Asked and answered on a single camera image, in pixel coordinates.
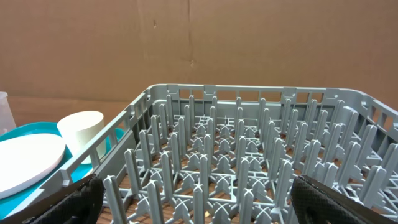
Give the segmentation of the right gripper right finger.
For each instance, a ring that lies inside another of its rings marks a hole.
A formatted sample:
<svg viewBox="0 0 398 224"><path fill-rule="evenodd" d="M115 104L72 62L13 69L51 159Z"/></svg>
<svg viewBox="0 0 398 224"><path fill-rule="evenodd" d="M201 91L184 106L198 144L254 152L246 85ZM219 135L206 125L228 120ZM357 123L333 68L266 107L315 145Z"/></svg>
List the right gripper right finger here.
<svg viewBox="0 0 398 224"><path fill-rule="evenodd" d="M300 224L397 224L307 175L294 179L290 194Z"/></svg>

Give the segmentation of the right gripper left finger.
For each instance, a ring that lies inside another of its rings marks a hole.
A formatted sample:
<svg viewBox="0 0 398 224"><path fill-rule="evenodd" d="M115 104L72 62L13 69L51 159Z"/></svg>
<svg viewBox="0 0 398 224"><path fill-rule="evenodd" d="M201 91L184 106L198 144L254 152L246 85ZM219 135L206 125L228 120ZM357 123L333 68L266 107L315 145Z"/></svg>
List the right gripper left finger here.
<svg viewBox="0 0 398 224"><path fill-rule="evenodd" d="M103 197L102 178L90 174L1 220L1 223L96 223Z"/></svg>

